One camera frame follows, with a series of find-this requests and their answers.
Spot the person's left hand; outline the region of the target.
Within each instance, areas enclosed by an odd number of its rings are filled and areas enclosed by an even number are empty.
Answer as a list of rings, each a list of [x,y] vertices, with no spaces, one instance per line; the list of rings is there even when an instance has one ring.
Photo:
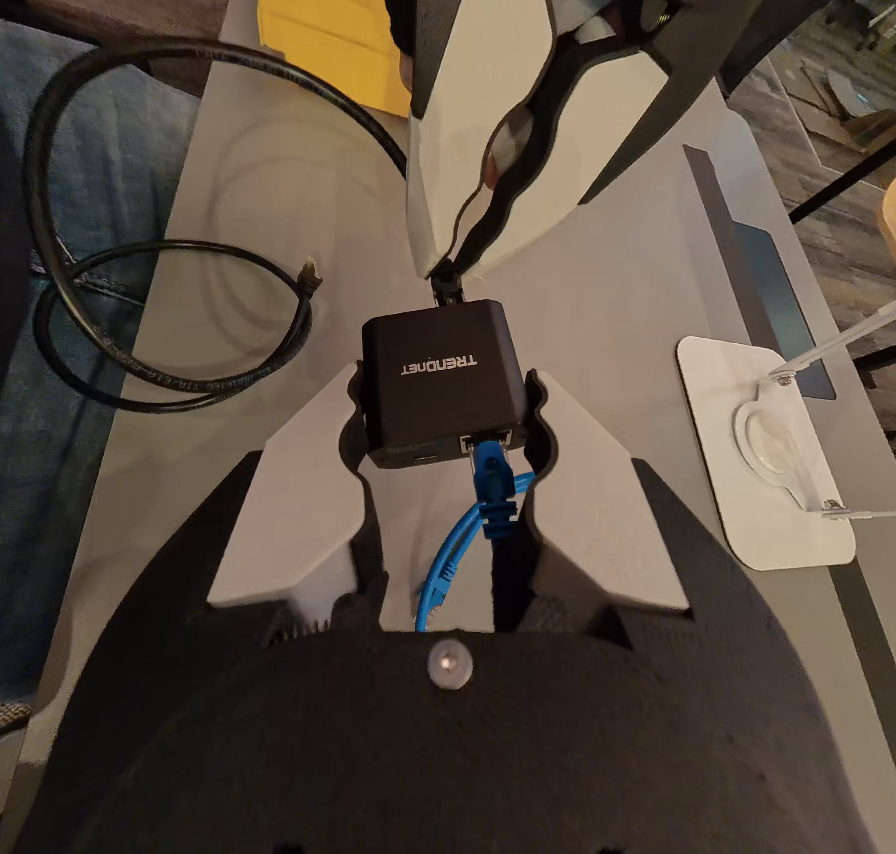
[[[519,158],[532,134],[532,114],[525,108],[510,115],[497,132],[487,157],[485,185],[493,190],[500,176]]]

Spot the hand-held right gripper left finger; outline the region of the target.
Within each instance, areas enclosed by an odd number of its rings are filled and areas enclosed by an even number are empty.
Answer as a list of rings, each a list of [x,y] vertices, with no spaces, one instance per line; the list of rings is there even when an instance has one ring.
[[[207,602],[286,603],[305,625],[337,602],[372,594],[388,575],[371,486],[362,363],[349,364],[264,445]]]

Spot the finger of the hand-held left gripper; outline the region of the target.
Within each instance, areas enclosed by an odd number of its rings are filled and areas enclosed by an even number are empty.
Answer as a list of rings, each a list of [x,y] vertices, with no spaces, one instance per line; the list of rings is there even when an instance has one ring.
[[[491,268],[565,220],[666,82],[642,49],[566,53],[543,79],[530,136],[459,249],[456,272]]]
[[[549,0],[416,0],[406,215],[417,274],[449,256],[510,114],[554,51]]]

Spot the black metal stand legs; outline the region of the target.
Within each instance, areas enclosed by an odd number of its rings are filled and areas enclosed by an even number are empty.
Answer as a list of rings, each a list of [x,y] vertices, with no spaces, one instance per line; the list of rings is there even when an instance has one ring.
[[[837,179],[791,210],[789,214],[791,224],[796,225],[803,219],[806,219],[813,213],[821,210],[832,199],[839,197],[857,183],[864,181],[869,175],[873,174],[884,164],[893,159],[894,156],[895,140],[890,141],[876,152],[868,155],[858,165],[840,175]]]

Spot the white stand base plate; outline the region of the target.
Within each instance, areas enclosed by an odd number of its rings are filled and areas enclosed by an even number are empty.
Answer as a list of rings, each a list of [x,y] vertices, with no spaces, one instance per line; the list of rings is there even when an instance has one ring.
[[[744,461],[734,412],[756,398],[757,382],[785,363],[775,351],[715,339],[686,337],[677,359],[705,467],[728,547],[756,571],[845,565],[856,556],[850,522],[803,512],[787,490],[759,479]],[[842,497],[795,380],[777,389],[792,430],[809,449],[820,497]]]

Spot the black network switch box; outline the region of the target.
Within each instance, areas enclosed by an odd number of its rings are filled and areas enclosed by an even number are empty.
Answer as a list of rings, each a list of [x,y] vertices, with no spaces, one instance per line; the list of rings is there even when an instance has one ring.
[[[381,469],[520,448],[529,414],[502,305],[476,300],[376,317],[362,328],[368,456]]]

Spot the flat cardboard sheets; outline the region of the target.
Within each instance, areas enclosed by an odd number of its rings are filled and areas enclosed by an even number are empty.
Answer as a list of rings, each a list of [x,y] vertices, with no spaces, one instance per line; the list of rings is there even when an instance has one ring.
[[[893,103],[878,103],[839,71],[802,61],[808,99],[794,109],[809,132],[863,155],[877,153],[895,141]]]

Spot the person's blue jeans legs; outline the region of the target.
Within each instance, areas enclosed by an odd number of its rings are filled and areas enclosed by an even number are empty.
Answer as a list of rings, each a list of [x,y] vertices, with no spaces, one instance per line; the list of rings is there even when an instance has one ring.
[[[37,692],[114,416],[63,384],[36,347],[33,307],[47,284],[21,196],[33,106],[87,50],[2,20],[2,703],[30,703]],[[74,99],[50,174],[53,217],[73,258],[163,237],[198,105],[134,67]]]

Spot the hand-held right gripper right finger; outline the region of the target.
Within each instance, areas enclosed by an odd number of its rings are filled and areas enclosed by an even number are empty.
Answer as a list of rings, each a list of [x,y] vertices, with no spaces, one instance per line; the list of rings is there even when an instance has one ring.
[[[689,616],[630,451],[548,372],[524,386],[534,479],[493,555],[494,630],[594,632],[617,609]]]

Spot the yellow plastic bin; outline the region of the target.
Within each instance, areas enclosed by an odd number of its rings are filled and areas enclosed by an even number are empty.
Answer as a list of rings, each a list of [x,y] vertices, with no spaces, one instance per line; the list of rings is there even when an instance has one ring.
[[[258,0],[261,44],[360,105],[397,117],[410,94],[385,0]]]

